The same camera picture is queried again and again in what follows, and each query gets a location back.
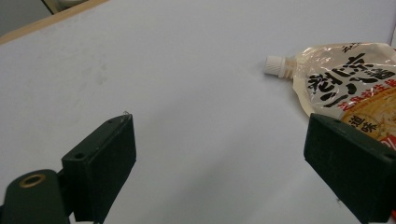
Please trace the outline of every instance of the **red label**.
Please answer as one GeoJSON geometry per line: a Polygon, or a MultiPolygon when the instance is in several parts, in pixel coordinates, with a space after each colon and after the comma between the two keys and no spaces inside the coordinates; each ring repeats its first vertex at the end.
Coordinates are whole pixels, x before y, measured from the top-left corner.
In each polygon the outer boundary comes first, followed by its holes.
{"type": "Polygon", "coordinates": [[[390,136],[382,139],[381,143],[396,150],[396,137],[393,135],[390,135],[390,136]]]}

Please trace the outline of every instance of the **table surface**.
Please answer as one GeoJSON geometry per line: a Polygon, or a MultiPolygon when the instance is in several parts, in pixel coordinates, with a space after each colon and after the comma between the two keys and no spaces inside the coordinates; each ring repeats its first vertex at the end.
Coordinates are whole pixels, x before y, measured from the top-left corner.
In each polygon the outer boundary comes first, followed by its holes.
{"type": "Polygon", "coordinates": [[[0,190],[59,171],[126,110],[137,162],[106,223],[359,223],[304,161],[308,117],[263,64],[389,42],[395,16],[393,0],[111,0],[7,42],[0,190]]]}

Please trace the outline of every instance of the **white bottle cap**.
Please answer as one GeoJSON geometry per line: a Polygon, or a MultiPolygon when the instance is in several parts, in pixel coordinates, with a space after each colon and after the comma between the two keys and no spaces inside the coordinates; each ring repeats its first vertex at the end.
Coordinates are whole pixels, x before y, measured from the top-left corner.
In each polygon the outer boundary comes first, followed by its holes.
{"type": "Polygon", "coordinates": [[[265,61],[266,74],[283,77],[285,74],[285,57],[268,56],[265,61]]]}

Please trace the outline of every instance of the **transparent plastic packaging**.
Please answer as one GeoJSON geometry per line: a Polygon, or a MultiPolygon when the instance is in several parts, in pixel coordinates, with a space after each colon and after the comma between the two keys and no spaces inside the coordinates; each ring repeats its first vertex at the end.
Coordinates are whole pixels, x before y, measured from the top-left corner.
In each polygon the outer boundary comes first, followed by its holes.
{"type": "Polygon", "coordinates": [[[308,116],[340,119],[396,149],[396,51],[389,45],[332,44],[269,56],[265,73],[292,78],[308,116]]]}

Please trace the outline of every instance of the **dark object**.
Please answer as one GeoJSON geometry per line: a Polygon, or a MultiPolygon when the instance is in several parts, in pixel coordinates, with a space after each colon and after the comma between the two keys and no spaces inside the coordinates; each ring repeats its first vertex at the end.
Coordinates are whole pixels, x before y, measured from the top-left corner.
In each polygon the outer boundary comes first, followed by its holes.
{"type": "Polygon", "coordinates": [[[304,156],[361,223],[387,222],[396,199],[396,152],[344,122],[311,114],[304,156]]]}
{"type": "Polygon", "coordinates": [[[110,119],[63,158],[59,174],[40,170],[7,188],[0,224],[103,223],[136,159],[132,115],[110,119]]]}

